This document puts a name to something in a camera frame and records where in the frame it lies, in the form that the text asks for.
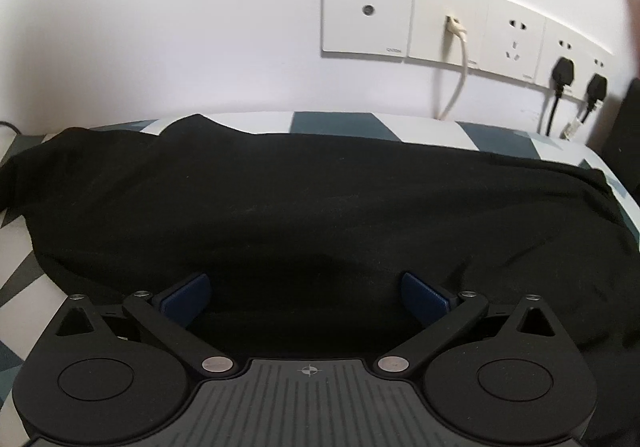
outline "wall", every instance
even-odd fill
[[[613,51],[610,91],[623,96],[635,72],[626,0],[514,1]],[[433,116],[455,87],[457,72],[428,64],[323,57],[319,28],[320,0],[0,0],[0,116],[30,132],[193,111]],[[474,75],[451,116],[536,130],[544,101]],[[576,109],[562,101],[557,130]]]

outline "electrical outlet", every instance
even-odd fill
[[[507,0],[491,0],[478,67],[533,82],[545,17]]]
[[[412,0],[322,0],[326,52],[406,57]]]
[[[447,17],[466,28],[469,68],[478,67],[489,0],[414,0],[409,56],[462,65],[460,41],[446,30]]]
[[[537,85],[545,88],[554,87],[551,72],[561,57],[574,62],[574,82],[571,86],[564,87],[564,94],[579,100],[584,98],[593,74],[607,77],[613,64],[613,55],[604,48],[567,26],[547,19],[540,62],[536,71]]]

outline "silver screw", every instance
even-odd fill
[[[378,367],[382,371],[388,371],[390,373],[399,373],[409,367],[409,361],[402,357],[382,357],[378,361]]]
[[[226,357],[209,357],[202,361],[202,369],[211,373],[224,373],[234,367],[234,361]]]

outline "gray ribbed plate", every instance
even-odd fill
[[[37,441],[34,447],[47,447]],[[361,361],[253,361],[204,383],[189,408],[136,447],[478,447],[431,417],[407,382]],[[563,443],[562,447],[577,447]]]

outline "mattress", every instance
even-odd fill
[[[597,168],[604,172],[636,243],[640,237],[640,208],[607,165],[581,144],[500,127],[378,113],[246,112],[207,117],[253,134],[291,132],[378,138]],[[159,134],[178,119],[145,120],[94,129]],[[10,156],[53,136],[13,136],[9,131],[0,133],[0,156],[3,157],[0,165]],[[12,402],[12,383],[22,362],[65,298],[66,294],[37,264],[24,218],[10,208],[1,213],[0,447],[19,446],[28,439]]]

